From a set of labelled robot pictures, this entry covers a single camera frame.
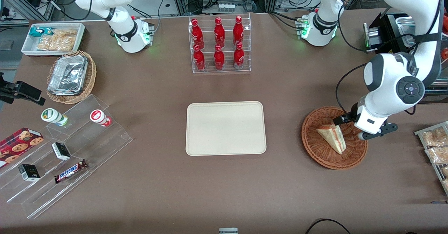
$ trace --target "round wicker basket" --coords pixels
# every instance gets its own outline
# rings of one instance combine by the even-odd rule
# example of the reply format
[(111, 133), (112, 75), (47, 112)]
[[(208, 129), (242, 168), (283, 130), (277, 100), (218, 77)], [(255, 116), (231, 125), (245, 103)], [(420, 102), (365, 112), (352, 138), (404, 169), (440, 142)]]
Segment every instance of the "round wicker basket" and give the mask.
[[(93, 61), (92, 57), (90, 57), (90, 55), (88, 53), (83, 52), (83, 51), (72, 52), (72, 53), (63, 55), (63, 57), (72, 57), (72, 56), (76, 56), (76, 55), (83, 55), (89, 60), (88, 71), (85, 75), (85, 80), (84, 80), (83, 92), (81, 92), (81, 94), (77, 95), (77, 96), (56, 96), (56, 95), (50, 94), (47, 90), (47, 94), (51, 100), (58, 102), (58, 103), (75, 104), (75, 103), (79, 103), (80, 101), (83, 101), (84, 99), (86, 99), (92, 92), (93, 85), (95, 85), (95, 77), (96, 77), (95, 62)], [(48, 74), (47, 84), (50, 84), (50, 79), (51, 79), (51, 76), (53, 75), (53, 70), (55, 68), (55, 65), (56, 65), (56, 61), (55, 61), (55, 63), (53, 63), (53, 66), (50, 69), (50, 73)]]
[(302, 125), (302, 142), (308, 154), (319, 164), (332, 170), (348, 170), (358, 165), (367, 153), (368, 143), (360, 140), (361, 132), (353, 123), (341, 124), (346, 150), (339, 154), (320, 136), (316, 129), (322, 125), (333, 124), (333, 118), (344, 114), (342, 109), (325, 106), (308, 114)]

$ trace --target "acrylic bottle rack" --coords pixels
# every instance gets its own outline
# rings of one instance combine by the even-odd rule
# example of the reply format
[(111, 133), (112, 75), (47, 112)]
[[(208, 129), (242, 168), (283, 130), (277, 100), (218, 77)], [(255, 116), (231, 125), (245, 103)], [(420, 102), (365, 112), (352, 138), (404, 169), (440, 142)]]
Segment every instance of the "acrylic bottle rack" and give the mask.
[[(48, 124), (40, 130), (45, 139), (42, 144), (0, 170), (0, 192), (7, 202), (21, 204), (29, 219), (36, 218), (130, 143), (132, 138), (114, 121), (107, 107), (107, 104), (94, 95), (89, 95), (64, 113), (69, 118), (65, 126)], [(92, 122), (89, 116), (95, 109), (101, 109), (106, 116), (110, 116), (112, 124), (102, 127)], [(69, 160), (56, 158), (51, 147), (54, 142), (64, 143), (67, 146), (71, 154)], [(54, 176), (83, 159), (86, 160), (88, 167), (58, 184), (55, 183)], [(18, 171), (18, 166), (21, 164), (35, 165), (40, 180), (24, 181)]]
[[(221, 17), (222, 25), (225, 30), (225, 46), (222, 49), (222, 52), (224, 52), (224, 58), (225, 58), (225, 67), (224, 70), (218, 71), (215, 68), (215, 59), (214, 59), (214, 53), (215, 53), (215, 19), (210, 19), (208, 16), (200, 15), (200, 16), (194, 16), (189, 18), (189, 25), (188, 25), (188, 34), (189, 34), (189, 41), (190, 41), (190, 53), (191, 53), (191, 64), (192, 64), (192, 70), (193, 73), (242, 73), (242, 72), (248, 72), (252, 69), (252, 60), (251, 60), (251, 15), (250, 14), (239, 14), (239, 15), (216, 15), (218, 17)], [(243, 51), (244, 51), (244, 63), (243, 68), (240, 70), (237, 70), (234, 68), (234, 60), (233, 60), (233, 53), (235, 52), (235, 46), (233, 45), (233, 27), (235, 26), (235, 17), (241, 16), (242, 17), (242, 24), (244, 27), (244, 39), (243, 39)], [(202, 52), (204, 54), (205, 58), (205, 65), (206, 68), (204, 71), (199, 71), (196, 68), (195, 65), (195, 59), (193, 57), (193, 37), (192, 37), (192, 25), (191, 20), (197, 19), (199, 27), (202, 29), (203, 36), (204, 36), (204, 48), (202, 49)]]

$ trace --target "red bottle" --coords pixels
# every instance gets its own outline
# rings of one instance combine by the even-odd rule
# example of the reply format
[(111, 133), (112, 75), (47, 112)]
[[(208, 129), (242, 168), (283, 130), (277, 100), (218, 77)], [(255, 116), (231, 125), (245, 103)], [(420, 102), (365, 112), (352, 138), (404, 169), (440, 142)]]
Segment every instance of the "red bottle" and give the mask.
[(205, 70), (205, 59), (204, 54), (201, 52), (198, 44), (193, 46), (195, 52), (193, 53), (193, 58), (195, 58), (195, 65), (197, 70), (204, 71)]
[(225, 46), (225, 31), (221, 22), (220, 17), (215, 19), (215, 41), (223, 48)]
[(197, 19), (192, 19), (191, 25), (193, 26), (193, 29), (191, 31), (191, 34), (193, 36), (193, 42), (195, 44), (199, 45), (199, 49), (203, 49), (204, 48), (204, 36), (202, 35), (201, 28), (197, 25)]
[(218, 71), (223, 71), (225, 64), (224, 64), (224, 53), (221, 51), (221, 45), (216, 44), (215, 45), (215, 68)]
[(235, 50), (233, 54), (233, 60), (234, 64), (233, 66), (236, 69), (243, 69), (243, 63), (244, 63), (244, 51), (243, 51), (243, 43), (241, 41), (237, 41), (237, 49)]
[(243, 42), (244, 37), (244, 27), (242, 24), (243, 18), (241, 16), (237, 16), (235, 18), (235, 26), (233, 27), (233, 45), (237, 46), (237, 42)]

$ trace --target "brown table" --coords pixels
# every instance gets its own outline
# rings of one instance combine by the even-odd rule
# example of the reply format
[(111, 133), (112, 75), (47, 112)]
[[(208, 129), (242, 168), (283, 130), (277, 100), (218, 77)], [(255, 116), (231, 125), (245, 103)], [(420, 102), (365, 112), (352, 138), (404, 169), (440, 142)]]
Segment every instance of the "brown table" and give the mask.
[[(362, 23), (378, 13), (345, 12), (347, 39), (361, 47)], [(117, 46), (106, 22), (85, 22), (82, 49), (98, 67), (93, 93), (134, 140), (35, 220), (27, 220), (20, 205), (1, 200), (2, 233), (213, 234), (234, 226), (242, 234), (300, 234), (317, 218), (336, 219), (352, 233), (447, 232), (448, 205), (430, 204), (445, 199), (442, 187), (413, 135), (446, 121), (444, 105), (419, 105), (415, 116), (391, 116), (399, 130), (371, 140), (359, 166), (328, 170), (304, 150), (302, 121), (315, 108), (336, 106), (339, 78), (371, 55), (349, 48), (339, 33), (328, 46), (313, 47), (270, 15), (253, 14), (252, 72), (196, 76), (187, 21), (163, 19), (155, 45), (137, 54)], [(46, 89), (54, 60), (24, 56), (16, 80)], [(366, 93), (360, 70), (342, 84), (341, 101), (349, 108)], [(252, 100), (264, 105), (265, 153), (185, 153), (190, 103)], [(48, 107), (72, 106), (47, 100)], [(20, 127), (45, 127), (42, 110), (23, 100), (5, 105), (2, 137)], [(321, 223), (311, 234), (331, 229), (344, 233), (334, 223)]]

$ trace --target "yogurt cup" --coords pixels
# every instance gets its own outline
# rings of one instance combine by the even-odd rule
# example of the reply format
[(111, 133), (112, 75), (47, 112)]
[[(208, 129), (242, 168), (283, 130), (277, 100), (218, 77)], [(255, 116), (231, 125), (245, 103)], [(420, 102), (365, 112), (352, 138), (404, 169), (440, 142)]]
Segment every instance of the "yogurt cup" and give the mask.
[(45, 122), (53, 123), (57, 126), (64, 126), (65, 124), (67, 124), (67, 121), (69, 121), (69, 118), (67, 118), (67, 116), (61, 114), (59, 111), (53, 108), (48, 108), (42, 111), (40, 118), (42, 118), (42, 120)]

